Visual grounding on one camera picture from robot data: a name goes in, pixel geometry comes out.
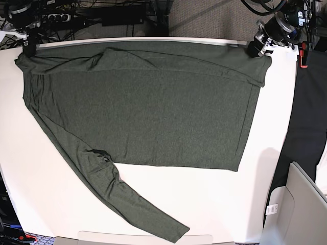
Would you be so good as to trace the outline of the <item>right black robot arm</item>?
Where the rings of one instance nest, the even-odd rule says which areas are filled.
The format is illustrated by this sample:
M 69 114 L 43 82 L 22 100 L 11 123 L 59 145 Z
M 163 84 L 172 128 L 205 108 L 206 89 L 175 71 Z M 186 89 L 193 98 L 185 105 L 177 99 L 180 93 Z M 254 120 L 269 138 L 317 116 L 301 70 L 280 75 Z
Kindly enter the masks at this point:
M 37 29 L 41 26 L 38 3 L 35 1 L 6 1 L 3 5 L 4 21 L 1 23 L 1 40 L 16 38 L 27 57 L 37 50 Z

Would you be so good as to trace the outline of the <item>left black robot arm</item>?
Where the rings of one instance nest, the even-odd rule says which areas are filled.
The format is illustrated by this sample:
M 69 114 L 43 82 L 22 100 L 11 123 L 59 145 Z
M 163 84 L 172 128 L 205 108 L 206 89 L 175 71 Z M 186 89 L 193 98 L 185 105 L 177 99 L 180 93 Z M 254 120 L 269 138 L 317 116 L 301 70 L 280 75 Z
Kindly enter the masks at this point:
M 258 31 L 247 47 L 249 56 L 263 56 L 274 46 L 299 46 L 304 52 L 314 49 L 321 1 L 280 1 L 272 7 L 268 6 L 269 1 L 241 3 L 258 16 L 271 16 L 266 23 L 257 21 Z

